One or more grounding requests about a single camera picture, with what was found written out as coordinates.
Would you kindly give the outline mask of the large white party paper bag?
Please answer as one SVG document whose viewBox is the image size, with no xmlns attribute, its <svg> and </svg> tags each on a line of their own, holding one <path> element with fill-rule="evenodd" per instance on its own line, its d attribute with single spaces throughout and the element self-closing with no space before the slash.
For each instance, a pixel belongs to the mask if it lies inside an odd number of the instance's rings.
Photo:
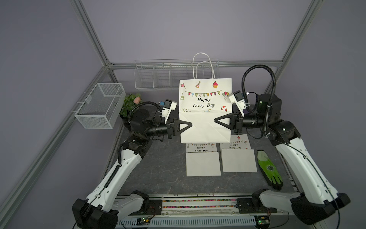
<svg viewBox="0 0 366 229">
<path fill-rule="evenodd" d="M 247 134 L 232 135 L 229 143 L 220 143 L 223 172 L 257 173 L 254 150 Z"/>
</svg>

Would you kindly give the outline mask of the small white party paper bag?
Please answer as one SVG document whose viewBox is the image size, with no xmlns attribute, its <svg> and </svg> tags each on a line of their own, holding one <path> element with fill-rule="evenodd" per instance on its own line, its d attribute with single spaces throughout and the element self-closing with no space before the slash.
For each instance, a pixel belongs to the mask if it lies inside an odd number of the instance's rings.
<svg viewBox="0 0 366 229">
<path fill-rule="evenodd" d="M 221 176 L 216 143 L 186 144 L 186 175 L 188 177 Z"/>
</svg>

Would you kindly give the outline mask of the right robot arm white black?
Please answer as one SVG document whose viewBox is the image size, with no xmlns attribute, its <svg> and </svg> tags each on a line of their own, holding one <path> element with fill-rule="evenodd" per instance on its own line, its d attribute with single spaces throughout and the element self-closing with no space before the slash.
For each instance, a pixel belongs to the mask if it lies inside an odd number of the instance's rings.
<svg viewBox="0 0 366 229">
<path fill-rule="evenodd" d="M 264 69 L 270 74 L 272 88 L 270 93 L 258 95 L 254 107 L 250 108 L 245 81 L 254 69 Z M 217 117 L 214 121 L 235 133 L 241 133 L 243 128 L 259 128 L 262 136 L 269 139 L 284 158 L 302 189 L 293 193 L 262 189 L 254 193 L 253 199 L 266 208 L 295 214 L 307 225 L 340 213 L 351 200 L 346 193 L 338 192 L 320 171 L 295 125 L 281 119 L 282 101 L 275 95 L 276 77 L 272 69 L 266 65 L 249 67 L 242 77 L 241 88 L 229 96 L 239 111 Z"/>
</svg>

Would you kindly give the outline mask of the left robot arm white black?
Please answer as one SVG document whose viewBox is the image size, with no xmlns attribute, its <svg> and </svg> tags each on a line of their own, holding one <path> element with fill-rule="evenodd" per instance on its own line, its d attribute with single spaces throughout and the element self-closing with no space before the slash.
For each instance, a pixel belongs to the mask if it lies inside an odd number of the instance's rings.
<svg viewBox="0 0 366 229">
<path fill-rule="evenodd" d="M 172 100 L 165 102 L 142 102 L 128 115 L 131 125 L 130 136 L 119 145 L 117 161 L 101 183 L 85 199 L 77 199 L 72 212 L 74 226 L 80 229 L 114 229 L 118 220 L 130 214 L 149 212 L 149 196 L 134 191 L 130 196 L 116 202 L 115 199 L 129 175 L 142 161 L 153 144 L 153 137 L 172 138 L 191 128 L 187 121 L 174 119 L 169 115 L 177 107 Z"/>
</svg>

